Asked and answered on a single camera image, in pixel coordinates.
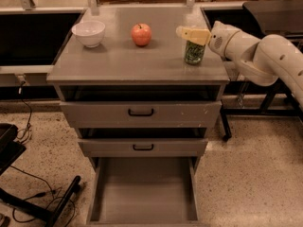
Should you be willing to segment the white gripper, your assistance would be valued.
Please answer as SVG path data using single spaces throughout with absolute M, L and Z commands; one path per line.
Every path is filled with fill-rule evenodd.
M 198 45 L 207 45 L 210 50 L 222 58 L 233 59 L 233 51 L 227 51 L 231 39 L 241 30 L 235 26 L 216 21 L 211 29 L 178 26 L 176 35 Z

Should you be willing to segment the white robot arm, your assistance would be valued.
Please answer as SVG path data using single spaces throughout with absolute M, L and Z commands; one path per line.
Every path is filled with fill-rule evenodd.
M 259 39 L 220 21 L 211 30 L 178 26 L 176 34 L 191 43 L 208 45 L 258 86 L 270 86 L 281 79 L 303 107 L 303 53 L 286 38 L 270 34 Z

